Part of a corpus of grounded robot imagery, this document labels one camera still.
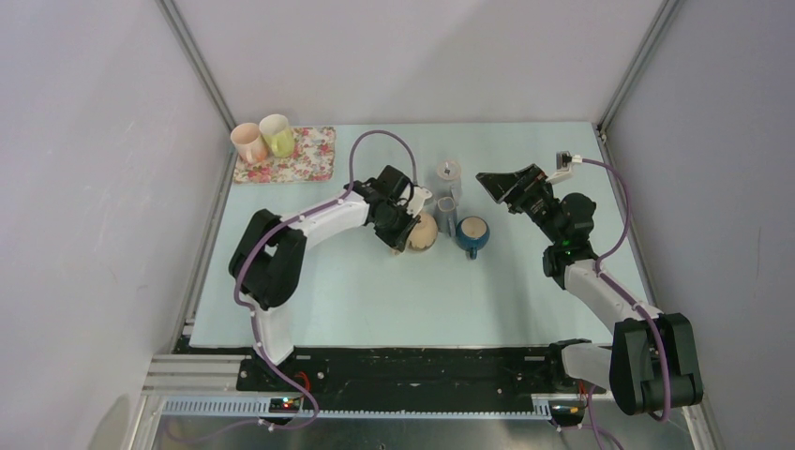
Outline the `beige ceramic mug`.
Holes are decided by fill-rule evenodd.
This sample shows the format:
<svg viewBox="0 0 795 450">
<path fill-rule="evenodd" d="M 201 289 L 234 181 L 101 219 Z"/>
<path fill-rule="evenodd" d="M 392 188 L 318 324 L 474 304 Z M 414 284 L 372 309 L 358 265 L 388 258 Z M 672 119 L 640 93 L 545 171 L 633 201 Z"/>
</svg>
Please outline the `beige ceramic mug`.
<svg viewBox="0 0 795 450">
<path fill-rule="evenodd" d="M 400 255 L 406 251 L 423 252 L 431 248 L 438 237 L 438 226 L 434 217 L 428 212 L 421 212 L 419 220 L 410 232 L 403 250 L 391 249 L 393 256 Z"/>
</svg>

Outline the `blue ceramic mug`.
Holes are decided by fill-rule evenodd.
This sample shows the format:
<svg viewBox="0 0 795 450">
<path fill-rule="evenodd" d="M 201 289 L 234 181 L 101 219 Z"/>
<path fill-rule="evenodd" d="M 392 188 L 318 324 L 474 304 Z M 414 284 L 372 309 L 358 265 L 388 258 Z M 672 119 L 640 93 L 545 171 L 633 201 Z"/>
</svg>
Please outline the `blue ceramic mug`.
<svg viewBox="0 0 795 450">
<path fill-rule="evenodd" d="M 481 217 L 465 217 L 457 224 L 457 245 L 465 252 L 470 261 L 477 258 L 478 251 L 485 247 L 489 237 L 490 228 Z"/>
</svg>

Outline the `yellow ceramic mug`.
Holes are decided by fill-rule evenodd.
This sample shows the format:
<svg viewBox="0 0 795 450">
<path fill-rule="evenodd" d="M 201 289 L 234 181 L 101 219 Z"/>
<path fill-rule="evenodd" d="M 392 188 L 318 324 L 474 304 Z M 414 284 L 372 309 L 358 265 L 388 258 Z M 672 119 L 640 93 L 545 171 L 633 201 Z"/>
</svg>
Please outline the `yellow ceramic mug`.
<svg viewBox="0 0 795 450">
<path fill-rule="evenodd" d="M 276 158 L 288 158 L 293 154 L 295 140 L 289 119 L 282 114 L 270 114 L 259 124 L 263 140 Z"/>
</svg>

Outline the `pink ceramic mug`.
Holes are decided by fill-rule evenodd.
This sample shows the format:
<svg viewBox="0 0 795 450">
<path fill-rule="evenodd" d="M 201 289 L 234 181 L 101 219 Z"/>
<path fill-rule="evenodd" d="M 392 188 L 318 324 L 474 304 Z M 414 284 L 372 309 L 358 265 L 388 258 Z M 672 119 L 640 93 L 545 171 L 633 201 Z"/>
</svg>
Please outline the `pink ceramic mug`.
<svg viewBox="0 0 795 450">
<path fill-rule="evenodd" d="M 238 156 L 249 165 L 264 162 L 269 153 L 259 126 L 255 123 L 243 123 L 236 126 L 230 134 L 230 140 Z"/>
</svg>

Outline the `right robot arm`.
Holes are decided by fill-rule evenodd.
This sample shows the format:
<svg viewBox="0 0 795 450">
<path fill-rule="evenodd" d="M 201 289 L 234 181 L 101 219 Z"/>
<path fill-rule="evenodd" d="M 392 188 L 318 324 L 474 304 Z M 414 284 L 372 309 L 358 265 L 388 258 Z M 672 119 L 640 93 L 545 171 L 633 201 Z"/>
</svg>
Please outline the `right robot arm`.
<svg viewBox="0 0 795 450">
<path fill-rule="evenodd" d="M 476 180 L 495 203 L 524 214 L 550 242 L 544 274 L 580 300 L 610 331 L 604 348 L 571 339 L 551 345 L 557 358 L 544 367 L 547 384 L 566 392 L 580 381 L 611 392 L 627 415 L 667 420 L 674 408 L 698 405 L 704 385 L 690 321 L 637 299 L 593 251 L 595 202 L 573 192 L 556 197 L 553 178 L 532 164 L 517 172 L 480 172 Z"/>
</svg>

